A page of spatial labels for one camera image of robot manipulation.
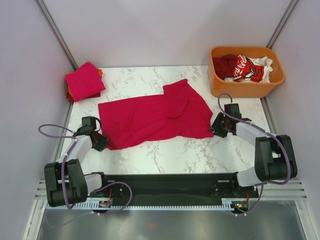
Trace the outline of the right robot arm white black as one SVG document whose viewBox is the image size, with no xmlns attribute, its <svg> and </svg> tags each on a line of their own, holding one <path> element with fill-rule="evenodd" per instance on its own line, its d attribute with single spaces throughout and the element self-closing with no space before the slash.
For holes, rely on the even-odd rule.
<svg viewBox="0 0 320 240">
<path fill-rule="evenodd" d="M 221 138 L 231 133 L 254 147 L 254 166 L 238 172 L 237 179 L 229 184 L 233 196 L 240 197 L 247 187 L 263 183 L 284 185 L 298 175 L 291 138 L 285 134 L 270 133 L 253 124 L 249 118 L 243 118 L 237 103 L 226 104 L 210 130 Z"/>
</svg>

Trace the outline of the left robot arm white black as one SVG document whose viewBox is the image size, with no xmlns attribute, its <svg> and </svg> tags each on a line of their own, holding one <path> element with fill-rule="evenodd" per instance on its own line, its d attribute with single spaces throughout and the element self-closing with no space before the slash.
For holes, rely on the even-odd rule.
<svg viewBox="0 0 320 240">
<path fill-rule="evenodd" d="M 102 180 L 100 172 L 85 175 L 81 166 L 90 150 L 102 152 L 107 148 L 108 137 L 100 134 L 97 126 L 102 126 L 97 117 L 83 117 L 80 128 L 71 136 L 65 136 L 71 139 L 71 144 L 63 156 L 45 165 L 45 189 L 50 207 L 72 209 L 85 202 L 91 191 L 99 197 L 109 193 L 110 185 Z"/>
</svg>

